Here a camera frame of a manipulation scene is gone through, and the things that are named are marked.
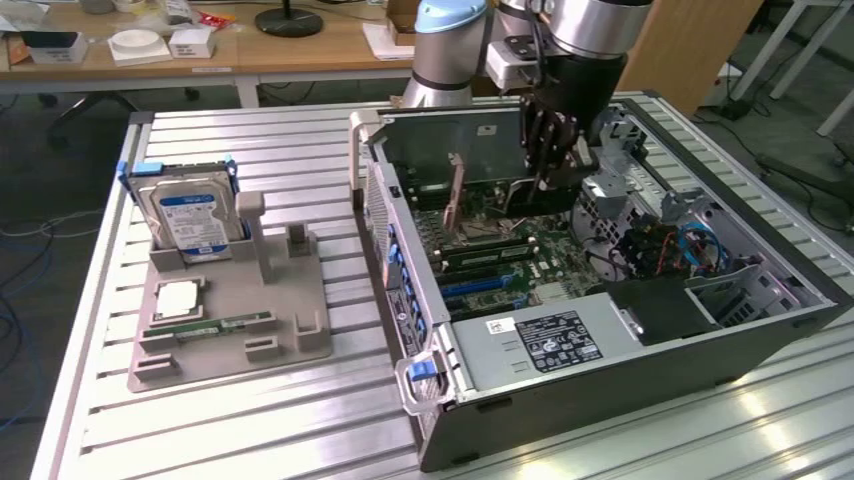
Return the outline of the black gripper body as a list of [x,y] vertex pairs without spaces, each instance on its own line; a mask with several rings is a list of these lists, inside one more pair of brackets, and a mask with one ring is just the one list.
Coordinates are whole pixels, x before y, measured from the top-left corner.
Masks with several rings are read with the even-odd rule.
[[575,120],[579,136],[591,139],[596,118],[608,105],[627,55],[593,59],[575,54],[543,55],[536,64],[532,97],[549,113]]

